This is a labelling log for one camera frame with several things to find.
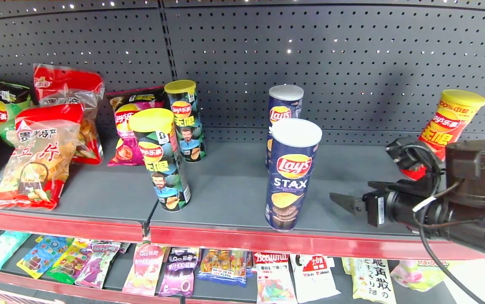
yellow lid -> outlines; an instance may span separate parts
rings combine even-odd
[[[461,106],[484,106],[485,98],[474,92],[463,90],[444,90],[441,93],[441,100],[443,102],[454,102]]]
[[[174,119],[173,112],[167,109],[146,109],[132,115],[128,124],[130,129],[141,133],[154,131],[169,133]]]
[[[194,94],[196,92],[196,83],[191,80],[177,80],[166,84],[163,89],[167,94],[186,93]]]

plastic packaging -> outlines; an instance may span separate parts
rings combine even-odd
[[[158,296],[192,296],[198,262],[199,248],[172,247]]]
[[[113,108],[115,127],[120,138],[117,142],[115,156],[107,165],[143,166],[143,155],[128,120],[139,111],[163,108],[163,87],[114,92],[106,94],[106,98]]]
[[[289,259],[299,304],[340,294],[326,257],[290,254]]]
[[[32,278],[39,279],[68,249],[73,239],[61,236],[45,235],[19,262],[17,267],[23,269]]]
[[[462,264],[462,261],[442,261],[447,269]],[[434,261],[400,261],[391,271],[391,277],[400,285],[418,292],[426,292],[440,284],[446,277]]]
[[[100,164],[104,157],[96,114],[104,97],[104,81],[97,73],[48,64],[34,64],[34,89],[40,106],[80,103],[84,118],[79,129],[79,144],[73,160],[78,163]]]
[[[254,252],[258,277],[257,304],[297,304],[288,261],[289,254]]]
[[[380,258],[352,258],[353,299],[381,304],[396,304],[387,260]]]
[[[0,81],[0,138],[13,147],[15,116],[32,106],[30,88]]]
[[[30,233],[19,231],[4,231],[0,235],[0,270],[29,236]]]
[[[78,143],[83,106],[30,108],[15,119],[19,142],[0,181],[0,208],[57,206]]]
[[[126,277],[123,293],[154,296],[167,247],[144,243],[136,247],[134,262]]]
[[[242,250],[205,250],[198,279],[246,286],[246,256]]]
[[[91,254],[90,244],[81,239],[75,239],[63,255],[47,271],[46,275],[65,283],[73,284],[83,270]]]
[[[92,254],[75,280],[76,285],[102,289],[111,261],[120,249],[119,242],[92,243]]]

green chip bag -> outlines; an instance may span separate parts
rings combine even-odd
[[[15,116],[32,106],[30,88],[0,81],[0,136],[13,147]]]

potato chip canister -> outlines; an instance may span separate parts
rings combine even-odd
[[[305,199],[322,130],[304,119],[282,119],[271,130],[265,219],[273,229],[290,231]]]
[[[456,142],[479,109],[485,105],[485,98],[463,90],[444,90],[438,109],[428,121],[418,140],[424,142],[442,161],[445,160],[445,146]],[[407,177],[418,180],[426,169],[401,170]]]
[[[304,90],[296,85],[276,85],[269,89],[269,131],[267,133],[267,152],[265,154],[265,167],[271,164],[271,151],[273,139],[271,127],[280,119],[298,119],[302,109],[302,96]]]
[[[171,111],[175,114],[180,152],[187,162],[199,162],[205,157],[206,151],[196,83],[177,80],[168,83],[163,89],[169,98]]]
[[[190,200],[173,121],[173,113],[160,108],[137,112],[128,121],[138,140],[144,165],[150,172],[156,196],[163,209],[170,212],[182,210]]]

perforated metal panel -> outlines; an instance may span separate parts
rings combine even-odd
[[[268,89],[294,83],[326,143],[384,144],[417,135],[443,89],[485,96],[485,1],[0,1],[0,79],[31,85],[35,62],[108,91],[194,79],[214,141],[262,140]],[[98,124],[115,134],[109,105]],[[464,138],[485,138],[485,107]]]

